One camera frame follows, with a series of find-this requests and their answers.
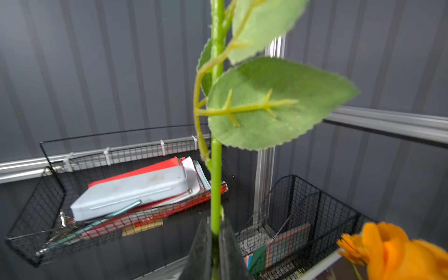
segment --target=artificial plant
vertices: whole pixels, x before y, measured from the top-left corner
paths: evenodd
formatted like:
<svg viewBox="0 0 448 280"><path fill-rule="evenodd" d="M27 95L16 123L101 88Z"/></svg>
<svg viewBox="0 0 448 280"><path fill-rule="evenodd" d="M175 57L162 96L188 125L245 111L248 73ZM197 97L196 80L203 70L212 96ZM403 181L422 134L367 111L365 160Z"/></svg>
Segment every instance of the artificial plant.
<svg viewBox="0 0 448 280"><path fill-rule="evenodd" d="M366 223L361 235L343 234L337 244L359 275L355 264L367 265L369 280L446 280L448 253L427 241L410 240L400 227Z"/></svg>
<svg viewBox="0 0 448 280"><path fill-rule="evenodd" d="M358 94L346 78L307 65L254 57L290 30L308 0L211 0L211 39L194 83L194 124L201 158L211 174L211 231L221 218L222 144L260 150L306 133ZM232 38L226 43L232 28ZM223 73L223 62L230 67ZM199 123L208 116L211 158Z"/></svg>

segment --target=wire mesh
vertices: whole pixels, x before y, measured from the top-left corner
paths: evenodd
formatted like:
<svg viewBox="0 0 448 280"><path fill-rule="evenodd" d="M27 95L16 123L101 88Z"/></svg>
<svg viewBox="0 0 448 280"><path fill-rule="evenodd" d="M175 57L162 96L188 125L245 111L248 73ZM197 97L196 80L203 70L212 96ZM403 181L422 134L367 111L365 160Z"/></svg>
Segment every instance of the wire mesh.
<svg viewBox="0 0 448 280"><path fill-rule="evenodd" d="M28 263L38 267L54 258L162 226L167 220L182 219L185 215L195 215L209 209L210 191L205 190L177 203L160 207L154 205L152 208L138 206L108 220L104 217L86 222L65 220L65 217L73 217L70 205L87 190L90 183L143 168L173 156L190 156L197 160L209 180L210 174L202 164L196 148L195 141L191 138L188 141L166 141L163 148L160 144L152 144L111 149L108 154L101 150L69 158L72 172L67 172L66 165L51 163L13 224L6 244ZM226 183L221 188L224 193L223 203L226 203L230 196L230 191L227 190L236 187L236 181L225 162L222 180ZM94 222L99 224L86 228ZM61 227L61 223L66 223L65 227ZM61 240L65 242L53 245Z"/></svg>
<svg viewBox="0 0 448 280"><path fill-rule="evenodd" d="M237 235L257 279L298 279L368 217L295 175L281 178Z"/></svg>

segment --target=green pen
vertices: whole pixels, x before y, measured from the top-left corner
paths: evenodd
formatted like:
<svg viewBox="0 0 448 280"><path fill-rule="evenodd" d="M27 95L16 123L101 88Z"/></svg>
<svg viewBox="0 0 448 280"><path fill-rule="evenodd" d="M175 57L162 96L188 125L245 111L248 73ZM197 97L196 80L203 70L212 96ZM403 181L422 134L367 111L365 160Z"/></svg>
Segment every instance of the green pen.
<svg viewBox="0 0 448 280"><path fill-rule="evenodd" d="M63 243L69 242L77 237L80 237L84 232L91 230L92 228L94 228L102 223L106 223L106 222L110 221L111 218L118 216L126 211L129 211L141 203L142 203L142 201L139 199L136 202L133 202L132 204L107 215L104 219L93 222L90 225L86 226L85 228L75 231L74 233L68 235L67 237L64 237L64 238L58 240L57 242L50 244L47 248L39 250L39 252L36 252L36 256L43 255L44 253L49 252L50 250L58 247L59 245L61 245Z"/></svg>

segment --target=stack of papers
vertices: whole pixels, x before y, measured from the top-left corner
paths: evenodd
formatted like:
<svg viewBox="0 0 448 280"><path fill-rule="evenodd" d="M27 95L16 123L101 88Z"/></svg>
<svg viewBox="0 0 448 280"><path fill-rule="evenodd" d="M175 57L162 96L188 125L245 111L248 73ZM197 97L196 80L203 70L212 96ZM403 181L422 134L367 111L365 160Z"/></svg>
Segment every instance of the stack of papers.
<svg viewBox="0 0 448 280"><path fill-rule="evenodd" d="M191 159L191 157L181 159L174 157L164 162L141 168L132 172L135 174L140 174L141 172L159 170L158 168L163 169L179 165L185 168L189 187L188 191L171 198L138 206L128 211L124 215L115 217L109 222L103 223L93 229L84 232L81 236L81 239L88 240L94 237L108 234L121 228L125 228L125 232L123 235L130 235L132 234L132 230L134 228L138 228L137 231L140 232L157 226L162 226L163 223L159 222L162 218L166 218L175 213L184 211L200 203L210 200L210 182L207 180L199 162ZM110 180L110 178L90 183L89 188L94 187L96 184L107 180ZM221 186L221 194L225 193L226 191L228 191L228 186L225 182L223 182Z"/></svg>

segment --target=orange flower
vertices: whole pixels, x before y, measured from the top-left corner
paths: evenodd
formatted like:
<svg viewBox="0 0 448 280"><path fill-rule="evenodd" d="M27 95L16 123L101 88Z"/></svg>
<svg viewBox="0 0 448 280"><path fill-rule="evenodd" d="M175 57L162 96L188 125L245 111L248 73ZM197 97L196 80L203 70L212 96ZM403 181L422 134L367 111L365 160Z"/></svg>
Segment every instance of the orange flower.
<svg viewBox="0 0 448 280"><path fill-rule="evenodd" d="M343 234L340 254L367 264L369 280L448 280L448 253L422 240L410 241L393 224L366 223L362 236Z"/></svg>

